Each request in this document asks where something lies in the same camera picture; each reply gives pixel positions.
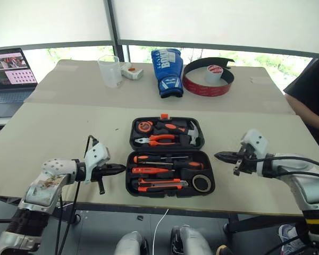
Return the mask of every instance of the orange-handled pliers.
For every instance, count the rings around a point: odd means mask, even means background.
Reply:
[[[157,145],[175,145],[177,144],[176,142],[157,142],[158,140],[162,139],[171,139],[174,140],[178,136],[174,134],[160,134],[160,135],[151,135],[149,138],[148,137],[143,137],[136,139],[135,142],[137,143],[147,143],[150,146],[157,146]]]

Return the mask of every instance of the metal frame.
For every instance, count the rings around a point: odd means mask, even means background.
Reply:
[[[109,41],[75,41],[75,42],[55,42],[50,44],[29,44],[0,47],[0,49],[21,48],[22,50],[30,49],[47,49],[47,48],[64,48],[64,47],[88,47],[88,46],[111,46],[113,42]]]
[[[0,197],[0,201],[7,202],[11,198]],[[14,199],[13,204],[18,205],[20,199]],[[62,221],[69,222],[71,219],[71,208],[73,203],[65,203],[63,207]],[[126,205],[106,205],[96,203],[83,203],[78,202],[75,206],[74,213],[77,215],[78,211],[111,211],[111,212],[123,212],[123,213],[135,213],[135,214],[159,214],[164,213],[165,208],[157,207],[136,207]],[[236,212],[222,212],[222,211],[198,211],[198,210],[186,210],[186,209],[170,209],[168,215],[178,216],[190,216],[190,217],[206,217],[206,218],[221,218],[228,219],[228,223],[223,226],[223,230],[228,238],[231,238],[232,234],[244,231],[258,230],[261,228],[272,227],[281,224],[290,224],[297,222],[305,222],[303,216],[268,216],[260,215],[249,219],[239,220]],[[56,207],[52,216],[58,218],[60,215],[60,208]],[[80,221],[75,217],[73,224]],[[0,219],[0,223],[7,223],[10,219]]]
[[[125,45],[139,45],[139,46],[235,50],[239,52],[258,52],[258,53],[270,53],[270,54],[319,58],[319,53],[301,52],[298,50],[288,50],[288,49],[250,47],[250,46],[221,45],[221,44],[195,44],[190,42],[169,42],[169,41],[138,41],[138,40],[121,40],[121,39],[118,40],[118,43],[125,44]]]
[[[124,62],[123,47],[122,45],[118,44],[118,31],[116,26],[116,19],[113,13],[112,0],[106,0],[106,3],[108,7],[109,16],[110,16],[109,23],[112,29],[112,34],[114,39],[113,52],[115,56],[119,58],[119,61]]]
[[[272,227],[281,224],[290,224],[305,222],[303,216],[256,216],[244,220],[229,220],[229,223],[223,226],[227,235],[238,232],[259,230],[261,228]]]

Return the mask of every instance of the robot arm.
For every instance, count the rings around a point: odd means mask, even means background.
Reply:
[[[268,141],[257,131],[249,130],[241,139],[239,152],[219,152],[215,157],[235,164],[233,172],[257,173],[259,176],[276,178],[286,183],[303,212],[309,238],[319,248],[319,177],[291,174],[304,172],[319,174],[319,170],[309,162],[296,159],[277,159],[272,157],[296,157],[292,154],[267,154]]]
[[[125,167],[105,164],[110,159],[108,149],[94,138],[93,145],[84,163],[57,158],[43,163],[40,175],[28,188],[7,230],[0,236],[0,254],[29,254],[38,250],[43,230],[65,185],[75,181],[98,182],[99,193],[105,193],[103,175],[118,174]]]

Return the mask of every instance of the tape roll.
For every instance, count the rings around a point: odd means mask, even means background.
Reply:
[[[210,84],[216,84],[223,73],[223,68],[218,65],[210,65],[206,71],[206,81]]]
[[[192,186],[199,192],[208,192],[212,188],[212,181],[203,174],[197,174],[192,178]]]
[[[216,97],[227,93],[230,89],[230,86],[232,85],[232,82],[234,81],[234,75],[226,69],[228,61],[234,62],[234,60],[232,59],[220,57],[201,58],[191,62],[183,70],[183,86],[190,92],[204,97]],[[204,66],[207,67],[210,65],[218,65],[223,67],[221,79],[226,81],[226,85],[219,87],[208,87],[201,84],[197,84],[187,77],[187,73],[189,73],[190,71]]]

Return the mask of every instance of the hammer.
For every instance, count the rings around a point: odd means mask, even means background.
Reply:
[[[173,134],[187,134],[191,137],[190,144],[196,145],[196,138],[198,138],[198,129],[195,124],[190,122],[194,129],[186,129],[185,127],[176,126],[169,123],[157,122],[158,129],[168,129]]]

